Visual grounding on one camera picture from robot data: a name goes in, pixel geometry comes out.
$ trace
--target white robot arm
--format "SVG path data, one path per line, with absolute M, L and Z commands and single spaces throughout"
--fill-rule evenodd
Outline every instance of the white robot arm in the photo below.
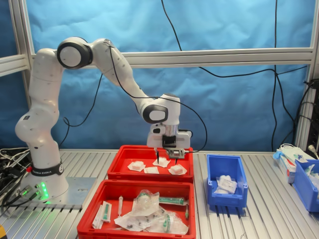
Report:
M 87 43 L 82 38 L 70 37 L 57 50 L 45 48 L 37 52 L 29 85 L 31 108 L 15 127 L 16 135 L 27 143 L 33 160 L 31 174 L 22 180 L 21 188 L 37 188 L 40 201 L 57 197 L 68 188 L 58 144 L 51 136 L 59 117 L 63 70 L 89 64 L 95 64 L 113 84 L 121 86 L 135 102 L 142 118 L 152 124 L 147 146 L 165 148 L 169 157 L 176 159 L 184 158 L 184 149 L 190 147 L 191 131 L 178 129 L 178 97 L 171 94 L 155 100 L 148 97 L 136 84 L 129 63 L 111 41 L 98 39 Z

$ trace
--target green led light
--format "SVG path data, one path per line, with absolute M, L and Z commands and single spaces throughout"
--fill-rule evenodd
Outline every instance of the green led light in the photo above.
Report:
M 42 186 L 42 190 L 44 192 L 44 197 L 42 199 L 47 199 L 49 197 L 49 194 L 48 194 L 47 189 L 45 187 L 45 183 L 42 182 L 41 186 Z

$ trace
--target blue storage box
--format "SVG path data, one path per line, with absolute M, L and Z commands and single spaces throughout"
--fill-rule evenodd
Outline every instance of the blue storage box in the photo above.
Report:
M 296 173 L 294 187 L 297 191 L 305 208 L 309 212 L 319 212 L 318 190 L 311 182 L 310 178 L 305 173 L 305 169 L 311 165 L 315 165 L 313 172 L 319 173 L 319 160 L 308 160 L 307 163 L 296 162 Z
M 248 185 L 240 156 L 207 155 L 207 202 L 209 205 L 244 208 L 247 206 Z M 214 193 L 216 178 L 229 175 L 237 182 L 235 194 Z

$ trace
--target red crate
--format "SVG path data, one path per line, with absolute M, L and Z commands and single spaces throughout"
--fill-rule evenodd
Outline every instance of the red crate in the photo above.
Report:
M 118 217 L 119 197 L 123 196 L 122 215 L 124 215 L 132 210 L 133 199 L 137 197 L 142 189 L 147 189 L 152 193 L 159 192 L 159 195 L 162 197 L 184 197 L 186 200 L 189 200 L 188 220 L 185 218 L 186 206 L 161 204 L 164 209 L 177 213 L 185 225 L 189 227 L 186 235 L 114 230 L 120 227 L 114 223 L 114 219 Z M 112 204 L 111 222 L 103 223 L 101 229 L 93 229 L 92 222 L 103 201 Z M 180 182 L 104 180 L 101 182 L 90 205 L 85 211 L 77 230 L 79 239 L 195 239 L 196 224 L 193 184 Z
M 165 149 L 159 148 L 159 156 L 169 160 Z M 172 175 L 168 169 L 175 165 L 175 159 L 171 159 L 166 168 L 157 166 L 159 174 L 146 174 L 132 171 L 128 165 L 134 161 L 143 161 L 148 167 L 154 167 L 153 162 L 156 160 L 155 151 L 144 145 L 123 145 L 116 154 L 109 170 L 108 178 L 117 180 L 143 180 L 143 181 L 166 181 L 166 182 L 188 182 L 193 183 L 193 154 L 187 153 L 185 158 L 178 159 L 177 163 L 183 166 L 187 172 L 184 175 Z

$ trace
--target metal workbench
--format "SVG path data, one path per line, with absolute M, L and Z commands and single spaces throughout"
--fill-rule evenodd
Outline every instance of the metal workbench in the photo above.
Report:
M 84 208 L 10 208 L 0 217 L 8 238 L 77 238 L 76 227 L 98 185 L 107 179 L 107 170 L 116 150 L 61 150 L 67 176 L 97 177 Z M 206 203 L 206 154 L 241 155 L 249 191 L 245 215 L 235 208 Z M 319 214 L 309 214 L 293 186 L 285 179 L 271 153 L 202 152 L 194 154 L 196 230 L 198 239 L 319 239 Z

